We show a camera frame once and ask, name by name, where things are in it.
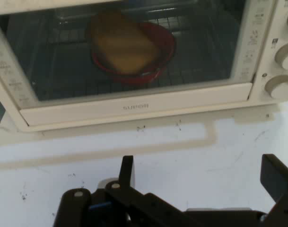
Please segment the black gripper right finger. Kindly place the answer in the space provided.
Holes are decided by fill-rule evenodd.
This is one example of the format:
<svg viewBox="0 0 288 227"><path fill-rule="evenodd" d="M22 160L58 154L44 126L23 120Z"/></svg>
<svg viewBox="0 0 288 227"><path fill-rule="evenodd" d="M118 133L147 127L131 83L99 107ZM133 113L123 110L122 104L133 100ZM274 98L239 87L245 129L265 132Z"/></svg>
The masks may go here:
<svg viewBox="0 0 288 227"><path fill-rule="evenodd" d="M275 205L261 222L262 227L288 227L288 167L274 154L262 156L260 181Z"/></svg>

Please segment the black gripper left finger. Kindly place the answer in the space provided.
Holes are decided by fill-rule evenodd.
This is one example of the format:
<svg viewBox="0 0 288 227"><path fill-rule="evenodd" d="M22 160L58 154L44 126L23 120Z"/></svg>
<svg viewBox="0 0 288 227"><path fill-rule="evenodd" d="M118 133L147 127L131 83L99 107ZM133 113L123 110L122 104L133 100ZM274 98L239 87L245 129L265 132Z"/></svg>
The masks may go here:
<svg viewBox="0 0 288 227"><path fill-rule="evenodd" d="M133 156L122 158L118 180L91 193L85 188L66 191L56 213L55 227L187 227L180 210L131 186Z"/></svg>

